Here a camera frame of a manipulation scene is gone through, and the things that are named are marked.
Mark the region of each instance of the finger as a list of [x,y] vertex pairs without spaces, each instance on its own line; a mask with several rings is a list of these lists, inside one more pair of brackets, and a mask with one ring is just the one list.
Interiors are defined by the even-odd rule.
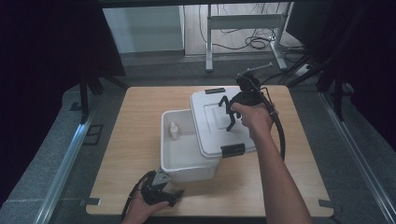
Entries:
[[239,103],[233,103],[231,105],[231,110],[239,112],[240,114],[243,114],[244,109],[245,109],[245,105],[241,105]]
[[151,212],[157,212],[169,205],[169,202],[155,203],[150,207]]

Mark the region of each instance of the table top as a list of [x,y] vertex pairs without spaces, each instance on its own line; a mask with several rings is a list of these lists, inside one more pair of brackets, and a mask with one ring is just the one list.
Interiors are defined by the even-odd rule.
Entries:
[[[190,96],[214,86],[132,87],[125,95],[106,154],[87,205],[92,215],[119,215],[137,180],[161,166],[161,115],[165,111],[190,109]],[[313,217],[330,217],[333,209],[321,207],[329,201],[311,148],[285,86],[267,86],[286,137],[285,163]],[[276,127],[272,135],[279,147]],[[256,152],[220,160],[213,179],[172,184],[184,189],[175,207],[154,216],[174,217],[263,217],[262,183]]]

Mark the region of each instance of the white box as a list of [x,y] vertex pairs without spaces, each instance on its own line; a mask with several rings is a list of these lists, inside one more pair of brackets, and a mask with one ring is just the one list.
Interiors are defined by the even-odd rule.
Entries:
[[[170,134],[171,123],[179,130],[179,138]],[[190,182],[214,177],[219,158],[208,159],[201,154],[190,110],[166,111],[161,125],[161,167],[171,181]]]

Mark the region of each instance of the black curtain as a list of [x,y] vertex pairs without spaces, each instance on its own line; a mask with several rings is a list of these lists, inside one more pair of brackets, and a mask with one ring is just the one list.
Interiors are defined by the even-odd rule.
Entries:
[[102,9],[95,2],[0,3],[0,200],[31,162],[81,75],[124,76]]

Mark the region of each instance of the wall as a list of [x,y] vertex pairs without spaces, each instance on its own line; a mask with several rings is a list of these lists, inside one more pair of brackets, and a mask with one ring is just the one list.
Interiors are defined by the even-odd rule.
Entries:
[[104,13],[119,53],[129,53],[184,49],[182,9],[105,8]]

